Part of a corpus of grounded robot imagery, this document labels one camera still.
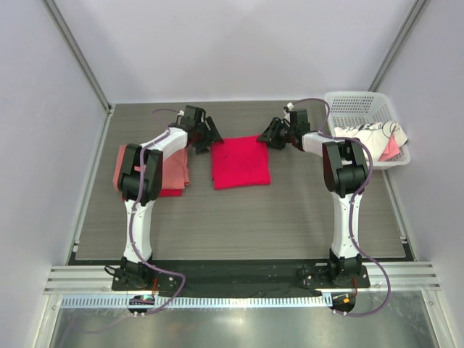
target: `white plastic basket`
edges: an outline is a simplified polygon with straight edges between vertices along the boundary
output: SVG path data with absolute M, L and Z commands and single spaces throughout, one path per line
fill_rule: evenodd
M 331 92 L 325 95 L 331 106 L 328 127 L 333 134 L 335 127 L 355 127 L 366 123 L 396 121 L 397 116 L 389 98 L 374 92 Z M 385 170 L 397 165 L 406 165 L 411 156 L 407 144 L 401 152 L 386 162 L 374 161 L 374 169 Z

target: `wall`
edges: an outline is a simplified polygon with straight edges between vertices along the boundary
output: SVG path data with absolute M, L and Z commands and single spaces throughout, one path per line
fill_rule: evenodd
M 431 260 L 464 328 L 464 3 L 430 1 L 381 91 L 410 137 L 411 163 L 391 170 L 415 251 Z
M 104 110 L 42 3 L 0 1 L 2 347 L 31 347 L 63 264 Z
M 412 3 L 57 0 L 111 102 L 365 90 Z

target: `cloth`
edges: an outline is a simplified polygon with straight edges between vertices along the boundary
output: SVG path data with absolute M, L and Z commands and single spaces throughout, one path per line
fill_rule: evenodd
M 113 175 L 113 186 L 117 189 L 117 179 L 123 163 L 124 151 L 127 145 L 121 145 L 117 153 L 116 169 Z M 189 168 L 187 167 L 188 150 L 181 149 L 169 156 L 162 164 L 162 190 L 160 196 L 181 196 L 182 190 L 190 184 Z
M 386 161 L 400 152 L 407 136 L 397 121 L 335 127 L 335 136 L 358 138 L 369 149 L 374 161 Z
M 229 138 L 211 146 L 215 190 L 270 185 L 268 147 L 257 137 Z

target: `folded red cloth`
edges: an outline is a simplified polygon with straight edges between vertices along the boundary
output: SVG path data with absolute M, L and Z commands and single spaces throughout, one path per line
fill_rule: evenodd
M 224 139 L 211 146 L 212 179 L 216 190 L 270 185 L 269 151 L 258 136 Z
M 182 196 L 182 190 L 175 189 L 162 189 L 159 193 L 159 197 L 179 197 Z

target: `floor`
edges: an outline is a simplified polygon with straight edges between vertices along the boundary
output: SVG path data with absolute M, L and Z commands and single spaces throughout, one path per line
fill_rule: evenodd
M 212 116 L 223 138 L 250 136 L 282 116 L 284 101 L 194 103 Z M 153 109 L 177 104 L 119 104 L 109 130 L 76 254 L 78 260 L 118 260 L 125 246 L 125 208 L 112 187 L 119 145 L 148 141 L 163 130 Z M 308 105 L 316 129 L 320 105 Z M 170 123 L 174 115 L 160 114 Z M 191 185 L 182 197 L 158 199 L 152 249 L 159 260 L 280 259 L 328 256 L 334 209 L 323 182 L 322 159 L 287 146 L 270 150 L 270 186 L 215 191 L 209 154 L 189 155 Z M 360 243 L 374 257 L 404 257 L 399 229 L 381 172 L 360 208 Z
M 377 308 L 385 294 L 359 293 L 356 312 Z M 389 305 L 366 318 L 332 315 L 326 307 L 166 310 L 144 319 L 127 310 L 60 310 L 50 347 L 438 348 L 422 294 L 394 292 Z M 82 330 L 100 331 L 84 334 Z

